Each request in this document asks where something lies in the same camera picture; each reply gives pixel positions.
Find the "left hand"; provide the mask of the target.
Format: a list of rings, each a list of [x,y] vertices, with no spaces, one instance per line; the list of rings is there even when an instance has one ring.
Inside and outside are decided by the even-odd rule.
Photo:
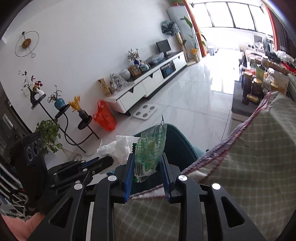
[[[48,214],[59,201],[55,185],[25,189],[25,194],[28,197],[25,207],[42,214]]]

